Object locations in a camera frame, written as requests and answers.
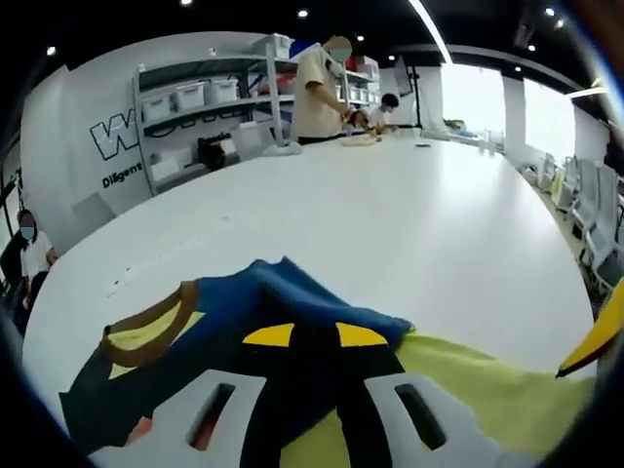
yellow object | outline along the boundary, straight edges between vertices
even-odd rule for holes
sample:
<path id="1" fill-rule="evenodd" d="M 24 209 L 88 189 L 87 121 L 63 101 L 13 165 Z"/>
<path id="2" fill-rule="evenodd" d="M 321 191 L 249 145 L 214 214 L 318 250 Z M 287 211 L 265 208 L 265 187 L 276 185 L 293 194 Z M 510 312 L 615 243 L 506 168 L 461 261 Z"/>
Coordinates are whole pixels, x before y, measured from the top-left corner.
<path id="1" fill-rule="evenodd" d="M 263 346 L 282 346 L 289 347 L 291 342 L 291 333 L 294 324 L 276 325 L 275 327 L 267 327 L 249 334 L 244 340 L 247 344 L 261 344 Z"/>
<path id="2" fill-rule="evenodd" d="M 409 333 L 397 352 L 406 371 L 432 378 L 470 406 L 502 448 L 541 457 L 592 397 L 594 378 L 554 379 L 510 368 L 467 346 Z M 343 468 L 349 453 L 335 411 L 282 450 L 281 468 Z"/>
<path id="3" fill-rule="evenodd" d="M 336 322 L 335 325 L 340 334 L 340 346 L 343 348 L 388 344 L 386 339 L 375 331 L 355 325 L 340 324 L 339 322 Z"/>
<path id="4" fill-rule="evenodd" d="M 134 330 L 126 330 L 126 331 L 118 331 L 116 333 L 111 333 L 108 336 L 110 342 L 121 349 L 137 349 L 143 344 L 153 340 L 156 336 L 164 332 L 169 325 L 172 324 L 174 318 L 177 315 L 180 304 L 178 303 L 172 310 L 163 314 L 162 317 L 159 317 L 157 320 L 147 325 L 146 327 L 142 327 L 140 329 Z M 186 322 L 186 325 L 181 330 L 180 333 L 177 334 L 174 341 L 180 338 L 183 334 L 185 334 L 193 325 L 195 325 L 199 319 L 204 316 L 203 312 L 193 312 Z M 112 369 L 110 370 L 110 375 L 108 376 L 109 380 L 112 380 L 119 375 L 123 375 L 124 373 L 130 372 L 135 368 L 124 368 L 117 364 L 113 364 Z"/>
<path id="5" fill-rule="evenodd" d="M 598 321 L 559 367 L 558 375 L 576 371 L 596 360 L 624 326 L 624 280 L 621 280 Z"/>

person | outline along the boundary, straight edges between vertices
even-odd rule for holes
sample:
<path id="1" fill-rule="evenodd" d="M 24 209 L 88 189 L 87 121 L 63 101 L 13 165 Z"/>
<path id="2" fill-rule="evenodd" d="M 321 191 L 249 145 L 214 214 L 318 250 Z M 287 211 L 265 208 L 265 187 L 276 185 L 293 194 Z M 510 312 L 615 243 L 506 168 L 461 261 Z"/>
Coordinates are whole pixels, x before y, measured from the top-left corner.
<path id="1" fill-rule="evenodd" d="M 19 212 L 18 223 L 19 232 L 25 241 L 19 253 L 21 276 L 26 289 L 24 305 L 30 311 L 50 267 L 59 257 L 46 233 L 37 228 L 37 221 L 29 210 Z"/>
<path id="2" fill-rule="evenodd" d="M 381 105 L 370 113 L 370 129 L 377 135 L 383 134 L 385 130 L 395 129 L 394 125 L 388 124 L 388 114 L 394 112 L 399 107 L 399 98 L 391 93 L 386 93 L 381 97 Z"/>
<path id="3" fill-rule="evenodd" d="M 292 109 L 293 140 L 300 144 L 326 141 L 342 135 L 344 122 L 358 127 L 367 123 L 364 112 L 350 109 L 336 97 L 338 78 L 344 73 L 338 62 L 346 60 L 350 50 L 346 37 L 333 36 L 323 46 L 301 54 Z"/>

man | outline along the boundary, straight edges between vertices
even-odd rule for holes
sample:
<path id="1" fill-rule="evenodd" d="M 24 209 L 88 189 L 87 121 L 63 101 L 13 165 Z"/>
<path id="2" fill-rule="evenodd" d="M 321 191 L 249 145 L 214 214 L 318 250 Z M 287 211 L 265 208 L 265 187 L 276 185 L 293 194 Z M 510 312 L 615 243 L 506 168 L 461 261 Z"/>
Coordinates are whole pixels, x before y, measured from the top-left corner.
<path id="1" fill-rule="evenodd" d="M 335 93 L 339 77 L 344 73 L 339 62 L 347 60 L 350 54 L 349 40 L 333 36 L 323 46 L 311 47 L 299 58 L 292 110 L 293 140 L 309 144 L 340 137 L 345 121 L 365 125 L 366 115 L 349 109 Z"/>
<path id="2" fill-rule="evenodd" d="M 396 126 L 388 124 L 387 114 L 394 112 L 399 107 L 399 98 L 387 93 L 381 98 L 381 105 L 370 113 L 370 129 L 381 135 L 385 130 L 394 130 Z"/>

hole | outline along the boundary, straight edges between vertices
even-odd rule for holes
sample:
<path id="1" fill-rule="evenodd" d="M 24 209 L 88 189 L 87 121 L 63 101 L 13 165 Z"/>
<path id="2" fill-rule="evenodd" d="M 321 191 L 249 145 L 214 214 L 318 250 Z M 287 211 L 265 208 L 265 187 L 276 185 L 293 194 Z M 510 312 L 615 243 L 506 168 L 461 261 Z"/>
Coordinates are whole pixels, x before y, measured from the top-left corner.
<path id="1" fill-rule="evenodd" d="M 411 385 L 399 385 L 395 391 L 408 411 L 418 436 L 430 450 L 440 448 L 447 441 L 447 436 L 420 394 Z"/>
<path id="2" fill-rule="evenodd" d="M 223 412 L 227 401 L 234 393 L 234 386 L 221 383 L 212 393 L 202 409 L 195 428 L 187 440 L 188 444 L 199 451 L 206 451 L 213 436 L 218 417 Z"/>

white table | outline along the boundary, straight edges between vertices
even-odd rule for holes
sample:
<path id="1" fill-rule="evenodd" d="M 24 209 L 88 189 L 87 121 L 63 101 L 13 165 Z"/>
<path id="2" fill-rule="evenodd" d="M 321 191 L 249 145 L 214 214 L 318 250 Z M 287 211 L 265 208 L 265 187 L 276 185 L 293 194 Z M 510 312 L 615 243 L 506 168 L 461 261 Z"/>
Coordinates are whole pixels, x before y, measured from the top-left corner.
<path id="1" fill-rule="evenodd" d="M 105 225 L 58 261 L 32 312 L 23 363 L 45 404 L 62 420 L 58 393 L 105 325 L 181 280 L 283 255 L 352 304 L 554 373 L 593 326 L 557 223 L 502 156 L 431 144 L 313 145 L 200 177 Z"/>

